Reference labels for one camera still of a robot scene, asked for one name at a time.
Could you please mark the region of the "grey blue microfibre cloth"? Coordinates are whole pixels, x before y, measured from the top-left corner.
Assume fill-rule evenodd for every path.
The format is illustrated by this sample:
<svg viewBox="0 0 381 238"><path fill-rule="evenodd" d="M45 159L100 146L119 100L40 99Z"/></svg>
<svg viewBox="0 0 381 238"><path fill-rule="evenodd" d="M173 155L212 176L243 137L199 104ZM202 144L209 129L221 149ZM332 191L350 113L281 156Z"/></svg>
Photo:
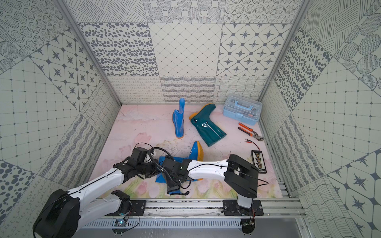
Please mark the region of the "grey blue microfibre cloth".
<svg viewBox="0 0 381 238"><path fill-rule="evenodd" d="M167 194L168 195L181 195L187 196L189 195L189 191L181 192L181 189L184 189L181 185L167 185Z"/></svg>

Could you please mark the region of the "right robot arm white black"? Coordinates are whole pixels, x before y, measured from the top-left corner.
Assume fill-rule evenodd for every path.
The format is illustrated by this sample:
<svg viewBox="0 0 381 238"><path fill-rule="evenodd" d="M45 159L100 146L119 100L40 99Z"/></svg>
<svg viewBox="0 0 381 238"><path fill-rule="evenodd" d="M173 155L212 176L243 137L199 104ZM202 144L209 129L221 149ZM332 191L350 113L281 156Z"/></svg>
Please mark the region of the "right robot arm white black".
<svg viewBox="0 0 381 238"><path fill-rule="evenodd" d="M160 147L149 149L148 156L163 176L169 195L187 196L188 190L181 192L188 189L183 186L185 182L216 179L226 182L238 194L237 204L242 208L251 208L252 200L257 198L259 170L238 155L232 154L226 160L204 162L203 149L194 143L189 156L180 162Z"/></svg>

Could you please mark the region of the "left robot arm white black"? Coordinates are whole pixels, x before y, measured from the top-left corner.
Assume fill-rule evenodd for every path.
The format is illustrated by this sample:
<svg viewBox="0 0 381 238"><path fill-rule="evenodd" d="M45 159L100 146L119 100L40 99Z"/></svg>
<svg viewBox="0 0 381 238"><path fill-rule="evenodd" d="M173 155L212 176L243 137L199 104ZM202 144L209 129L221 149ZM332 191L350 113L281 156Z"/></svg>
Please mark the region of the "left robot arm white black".
<svg viewBox="0 0 381 238"><path fill-rule="evenodd" d="M148 179L156 174L153 149L134 148L130 157L103 175L67 191L54 191L33 224L32 234L71 238L83 226L108 214L121 215L128 221L137 212L131 197L116 187L135 176Z"/></svg>

